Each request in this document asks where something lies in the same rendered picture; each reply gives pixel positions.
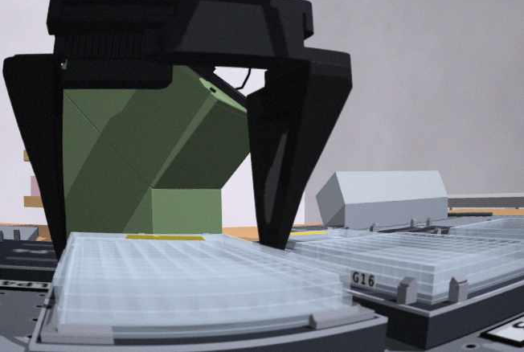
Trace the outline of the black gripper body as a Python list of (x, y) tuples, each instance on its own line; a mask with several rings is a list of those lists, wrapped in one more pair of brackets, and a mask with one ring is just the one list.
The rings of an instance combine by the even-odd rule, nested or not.
[(50, 0), (46, 24), (53, 53), (14, 56), (53, 55), (63, 89), (163, 89), (173, 65), (264, 69), (264, 84), (307, 63), (351, 68), (349, 53), (305, 47), (307, 0)]

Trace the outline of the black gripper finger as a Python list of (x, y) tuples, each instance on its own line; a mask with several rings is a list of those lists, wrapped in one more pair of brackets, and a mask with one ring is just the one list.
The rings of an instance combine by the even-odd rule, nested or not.
[(59, 261), (67, 245), (59, 71), (53, 55), (26, 55), (5, 58), (2, 74)]
[(307, 63), (247, 95), (261, 245), (285, 250), (307, 182), (352, 87), (351, 68)]

